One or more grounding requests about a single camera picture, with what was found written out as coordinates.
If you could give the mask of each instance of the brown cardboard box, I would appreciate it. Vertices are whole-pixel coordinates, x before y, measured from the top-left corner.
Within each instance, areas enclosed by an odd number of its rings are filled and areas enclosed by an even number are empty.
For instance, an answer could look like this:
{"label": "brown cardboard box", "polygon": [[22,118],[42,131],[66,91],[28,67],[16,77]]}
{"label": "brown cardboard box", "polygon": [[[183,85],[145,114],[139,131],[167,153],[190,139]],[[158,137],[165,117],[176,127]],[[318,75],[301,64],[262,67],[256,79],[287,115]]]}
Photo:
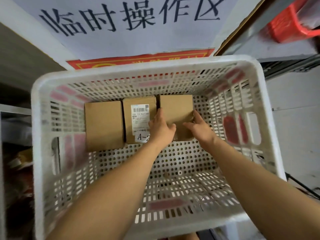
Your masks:
{"label": "brown cardboard box", "polygon": [[124,147],[121,101],[86,103],[84,112],[89,152]]}
{"label": "brown cardboard box", "polygon": [[137,144],[139,142],[135,142],[134,132],[138,129],[149,130],[148,122],[149,120],[153,120],[157,113],[156,97],[145,96],[125,98],[123,100],[123,112],[126,142],[128,144]]}
{"label": "brown cardboard box", "polygon": [[176,124],[174,141],[189,141],[193,135],[182,123],[193,122],[192,95],[160,95],[160,107],[163,109],[168,125]]}

